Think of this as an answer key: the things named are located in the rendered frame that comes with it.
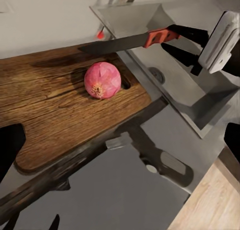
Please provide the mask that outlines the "cutting board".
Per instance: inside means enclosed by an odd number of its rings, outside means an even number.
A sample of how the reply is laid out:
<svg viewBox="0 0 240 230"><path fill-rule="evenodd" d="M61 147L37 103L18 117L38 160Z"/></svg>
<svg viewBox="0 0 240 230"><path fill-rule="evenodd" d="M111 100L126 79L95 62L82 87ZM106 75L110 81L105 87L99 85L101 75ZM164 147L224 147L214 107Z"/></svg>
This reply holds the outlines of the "cutting board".
<svg viewBox="0 0 240 230"><path fill-rule="evenodd" d="M91 55L95 41L0 60L0 128L21 123L26 142L14 163L32 173L146 109L152 98L116 52ZM93 98L84 86L96 62L118 68L127 89Z"/></svg>

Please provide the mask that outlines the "parer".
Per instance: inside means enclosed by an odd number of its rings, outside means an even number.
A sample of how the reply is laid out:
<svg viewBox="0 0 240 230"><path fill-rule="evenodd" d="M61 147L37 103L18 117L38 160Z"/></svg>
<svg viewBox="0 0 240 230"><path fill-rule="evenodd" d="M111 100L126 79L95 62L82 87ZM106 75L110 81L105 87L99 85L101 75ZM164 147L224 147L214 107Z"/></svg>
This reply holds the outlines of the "parer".
<svg viewBox="0 0 240 230"><path fill-rule="evenodd" d="M112 52L123 51L126 49L142 46L148 48L156 43L166 43L173 39L180 39L182 36L168 28L148 31L144 34L138 34L110 41L98 42L79 47L78 50L91 55L103 55Z"/></svg>

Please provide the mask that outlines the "vidalia onion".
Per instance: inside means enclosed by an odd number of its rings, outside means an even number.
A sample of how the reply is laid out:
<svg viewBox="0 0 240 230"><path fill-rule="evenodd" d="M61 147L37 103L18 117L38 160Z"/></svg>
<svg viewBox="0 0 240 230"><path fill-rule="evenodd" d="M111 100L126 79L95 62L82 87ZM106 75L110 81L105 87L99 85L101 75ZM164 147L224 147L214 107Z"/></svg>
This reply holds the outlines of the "vidalia onion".
<svg viewBox="0 0 240 230"><path fill-rule="evenodd" d="M118 68L108 62L96 62L84 76L84 86L93 98L111 99L122 84Z"/></svg>

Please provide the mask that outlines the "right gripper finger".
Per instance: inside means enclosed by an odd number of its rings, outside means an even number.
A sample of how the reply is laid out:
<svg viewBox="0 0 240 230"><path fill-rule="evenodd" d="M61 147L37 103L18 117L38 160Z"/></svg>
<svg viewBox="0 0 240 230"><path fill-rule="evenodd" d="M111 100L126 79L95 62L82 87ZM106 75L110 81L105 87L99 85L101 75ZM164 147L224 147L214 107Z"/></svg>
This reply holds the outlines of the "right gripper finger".
<svg viewBox="0 0 240 230"><path fill-rule="evenodd" d="M169 54L174 56L187 67L194 66L200 57L199 55L181 50L179 48L168 45L167 43L162 43L161 45L164 50L166 50Z"/></svg>
<svg viewBox="0 0 240 230"><path fill-rule="evenodd" d="M205 47L210 37L208 35L209 32L206 30L195 29L181 25L171 25L168 27L168 29L198 44L201 44L201 47Z"/></svg>

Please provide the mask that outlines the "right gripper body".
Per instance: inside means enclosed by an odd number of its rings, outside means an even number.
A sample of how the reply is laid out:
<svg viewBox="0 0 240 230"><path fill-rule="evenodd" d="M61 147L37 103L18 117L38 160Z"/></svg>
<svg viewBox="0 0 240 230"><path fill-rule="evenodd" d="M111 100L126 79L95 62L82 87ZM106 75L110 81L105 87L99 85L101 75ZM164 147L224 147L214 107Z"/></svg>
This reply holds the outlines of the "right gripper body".
<svg viewBox="0 0 240 230"><path fill-rule="evenodd" d="M240 76L240 39L236 43L236 45L231 50L231 57L223 67L223 71L230 73L234 76ZM202 71L203 67L197 61L194 65L191 73L198 76Z"/></svg>

